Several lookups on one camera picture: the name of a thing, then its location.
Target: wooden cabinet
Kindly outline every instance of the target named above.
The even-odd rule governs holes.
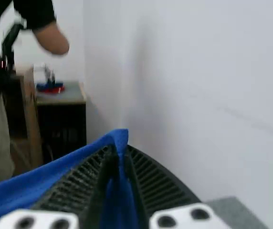
[[[43,164],[33,67],[13,74],[3,97],[17,175]]]

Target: gray surface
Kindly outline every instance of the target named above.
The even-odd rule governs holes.
[[[268,229],[237,198],[222,198],[206,203],[232,229]]]
[[[85,98],[78,82],[64,82],[64,91],[59,94],[37,92],[37,105],[70,103],[85,103]]]

